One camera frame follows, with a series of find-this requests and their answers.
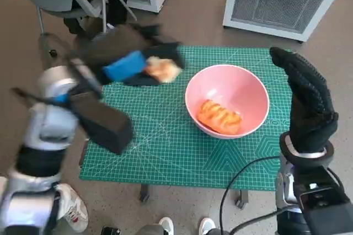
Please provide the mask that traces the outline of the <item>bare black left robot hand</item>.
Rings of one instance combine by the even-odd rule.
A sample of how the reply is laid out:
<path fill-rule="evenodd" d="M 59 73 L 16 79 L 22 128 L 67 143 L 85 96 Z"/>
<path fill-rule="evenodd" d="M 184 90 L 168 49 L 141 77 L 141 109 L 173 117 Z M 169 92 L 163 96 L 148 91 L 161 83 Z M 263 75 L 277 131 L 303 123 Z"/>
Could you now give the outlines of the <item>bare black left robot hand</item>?
<path fill-rule="evenodd" d="M 158 86 L 185 68 L 179 46 L 159 24 L 118 25 L 89 44 L 82 60 L 103 85 Z"/>

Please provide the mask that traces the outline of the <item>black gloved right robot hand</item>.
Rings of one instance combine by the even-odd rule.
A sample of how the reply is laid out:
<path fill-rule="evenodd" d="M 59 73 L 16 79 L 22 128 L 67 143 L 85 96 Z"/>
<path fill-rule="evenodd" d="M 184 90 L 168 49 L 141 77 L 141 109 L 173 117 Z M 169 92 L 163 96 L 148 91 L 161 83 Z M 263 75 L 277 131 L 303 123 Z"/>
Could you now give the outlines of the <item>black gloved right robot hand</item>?
<path fill-rule="evenodd" d="M 322 151 L 337 131 L 339 118 L 326 79 L 298 53 L 271 47 L 270 56 L 287 74 L 292 90 L 289 135 L 295 150 Z"/>

